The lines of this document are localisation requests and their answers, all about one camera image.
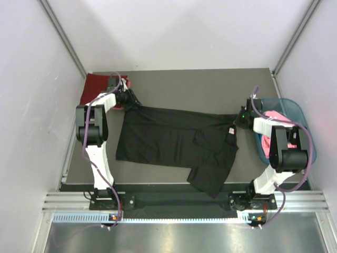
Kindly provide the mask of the black t shirt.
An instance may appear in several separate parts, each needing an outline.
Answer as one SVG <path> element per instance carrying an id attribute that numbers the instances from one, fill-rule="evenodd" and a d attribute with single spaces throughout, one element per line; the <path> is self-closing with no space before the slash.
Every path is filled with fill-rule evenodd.
<path id="1" fill-rule="evenodd" d="M 134 106 L 125 111 L 116 159 L 189 168 L 187 182 L 215 198 L 239 149 L 236 117 Z"/>

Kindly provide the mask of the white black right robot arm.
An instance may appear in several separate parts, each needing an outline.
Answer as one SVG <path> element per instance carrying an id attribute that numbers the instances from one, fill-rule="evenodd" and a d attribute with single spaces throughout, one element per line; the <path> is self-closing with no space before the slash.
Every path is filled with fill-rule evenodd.
<path id="1" fill-rule="evenodd" d="M 243 106 L 234 124 L 270 139 L 269 165 L 252 180 L 245 196 L 233 204 L 246 208 L 262 208 L 272 200 L 275 190 L 289 177 L 302 172 L 312 164 L 313 141 L 308 129 L 295 122 L 262 115 L 253 106 Z"/>

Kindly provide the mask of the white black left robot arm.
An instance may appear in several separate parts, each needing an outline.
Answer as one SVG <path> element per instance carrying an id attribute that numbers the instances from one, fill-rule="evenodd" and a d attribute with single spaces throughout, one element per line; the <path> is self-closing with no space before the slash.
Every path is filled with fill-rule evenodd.
<path id="1" fill-rule="evenodd" d="M 119 196 L 113 189 L 106 154 L 108 125 L 106 113 L 116 106 L 127 109 L 140 104 L 131 89 L 100 93 L 91 102 L 76 107 L 76 138 L 82 144 L 82 155 L 90 163 L 94 176 L 94 198 L 108 209 L 119 204 Z"/>

